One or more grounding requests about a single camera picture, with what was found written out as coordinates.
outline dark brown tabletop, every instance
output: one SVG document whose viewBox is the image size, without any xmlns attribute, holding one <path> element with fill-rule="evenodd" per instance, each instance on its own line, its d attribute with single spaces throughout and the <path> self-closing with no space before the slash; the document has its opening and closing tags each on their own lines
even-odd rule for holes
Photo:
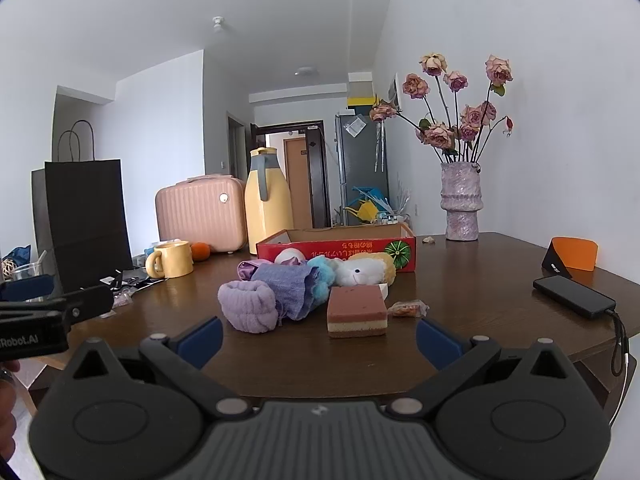
<svg viewBox="0 0 640 480">
<path fill-rule="evenodd" d="M 546 249 L 496 233 L 481 234 L 477 242 L 435 238 L 435 245 L 427 245 L 418 237 L 417 270 L 398 274 L 387 306 L 419 298 L 430 306 L 428 316 L 462 337 L 488 335 L 515 348 L 550 337 L 573 361 L 613 345 L 608 318 L 583 319 L 532 290 L 532 281 L 542 276 Z M 142 290 L 116 316 L 75 326 L 70 351 L 47 362 L 63 367 L 89 336 L 114 347 L 134 346 L 151 333 L 173 336 L 207 317 L 222 316 L 218 287 L 237 279 L 236 266 L 247 257 L 218 254 L 196 264 L 188 276 Z M 640 285 L 601 269 L 572 274 L 618 302 L 629 336 L 640 332 Z M 383 397 L 434 373 L 416 349 L 416 322 L 390 318 L 384 336 L 331 339 L 325 307 L 260 335 L 238 332 L 224 320 L 222 350 L 204 372 L 247 397 Z"/>
</svg>

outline human hand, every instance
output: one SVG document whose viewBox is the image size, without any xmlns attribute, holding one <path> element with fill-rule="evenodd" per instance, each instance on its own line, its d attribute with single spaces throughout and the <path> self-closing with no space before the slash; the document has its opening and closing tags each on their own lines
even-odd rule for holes
<svg viewBox="0 0 640 480">
<path fill-rule="evenodd" d="M 8 361 L 2 363 L 2 366 L 12 372 L 20 370 L 18 361 Z M 11 413 L 14 404 L 14 386 L 6 381 L 0 381 L 0 455 L 5 460 L 9 460 L 15 451 L 15 417 Z"/>
</svg>

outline clear plastic cup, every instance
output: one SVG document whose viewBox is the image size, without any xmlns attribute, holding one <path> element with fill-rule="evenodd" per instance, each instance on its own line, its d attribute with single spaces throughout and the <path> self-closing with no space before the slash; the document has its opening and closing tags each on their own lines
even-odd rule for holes
<svg viewBox="0 0 640 480">
<path fill-rule="evenodd" d="M 26 264 L 20 267 L 16 267 L 11 271 L 11 279 L 14 281 L 24 280 L 25 278 L 32 278 L 33 276 L 42 275 L 42 263 L 33 262 L 32 264 Z M 37 298 L 31 298 L 26 300 L 28 303 L 32 301 L 44 301 L 44 296 Z"/>
</svg>

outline gray refrigerator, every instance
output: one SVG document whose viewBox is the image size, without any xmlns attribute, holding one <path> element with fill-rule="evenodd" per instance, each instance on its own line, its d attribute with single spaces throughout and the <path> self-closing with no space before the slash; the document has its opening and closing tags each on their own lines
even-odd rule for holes
<svg viewBox="0 0 640 480">
<path fill-rule="evenodd" d="M 385 146 L 381 143 L 378 147 L 378 167 L 376 168 L 376 124 L 369 118 L 368 108 L 370 107 L 367 107 L 366 113 L 357 116 L 340 115 L 335 118 L 343 225 L 359 225 L 361 223 L 353 214 L 344 209 L 360 195 L 353 190 L 354 186 L 377 187 L 389 199 Z M 364 121 L 365 126 L 357 136 L 353 137 L 346 127 L 353 123 L 356 117 Z M 358 209 L 359 205 L 355 203 L 352 207 Z"/>
</svg>

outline pink suitcase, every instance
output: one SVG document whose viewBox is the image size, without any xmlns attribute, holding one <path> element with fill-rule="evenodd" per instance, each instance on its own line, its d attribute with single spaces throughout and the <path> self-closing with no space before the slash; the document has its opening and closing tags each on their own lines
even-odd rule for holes
<svg viewBox="0 0 640 480">
<path fill-rule="evenodd" d="M 203 175 L 178 182 L 156 194 L 161 240 L 204 242 L 217 253 L 247 243 L 244 183 L 228 175 Z"/>
</svg>

